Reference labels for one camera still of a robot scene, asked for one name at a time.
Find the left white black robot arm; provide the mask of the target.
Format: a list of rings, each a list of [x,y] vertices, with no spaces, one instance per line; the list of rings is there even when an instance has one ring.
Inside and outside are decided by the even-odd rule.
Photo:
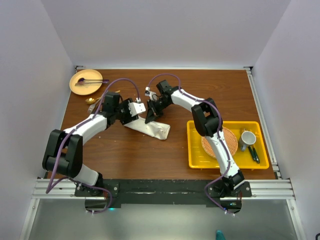
[[[83,146],[100,132],[107,130],[116,121],[122,125],[138,119],[145,111],[141,101],[122,99],[116,92],[107,92],[102,99],[101,110],[91,113],[85,120],[65,130],[53,130],[48,138],[42,160],[42,168],[51,172],[47,192],[56,185],[55,174],[70,178],[83,186],[92,196],[99,196],[104,190],[102,174],[83,163]]]

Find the white cloth napkin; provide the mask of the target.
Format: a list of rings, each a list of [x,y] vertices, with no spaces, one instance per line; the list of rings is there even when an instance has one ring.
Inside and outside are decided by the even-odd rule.
[[[126,123],[124,126],[159,140],[166,140],[168,138],[171,129],[169,124],[156,121],[145,123],[145,120],[145,118],[139,116],[138,119]]]

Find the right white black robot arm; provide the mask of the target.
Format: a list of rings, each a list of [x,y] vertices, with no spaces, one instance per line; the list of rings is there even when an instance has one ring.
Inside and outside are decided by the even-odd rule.
[[[180,86],[170,86],[166,80],[159,82],[156,87],[159,95],[151,91],[149,86],[145,88],[144,93],[149,97],[145,123],[161,117],[163,110],[170,105],[190,111],[196,131],[207,140],[219,165],[221,177],[209,185],[222,196],[235,196],[241,190],[245,178],[227,146],[223,120],[213,99],[193,96]]]

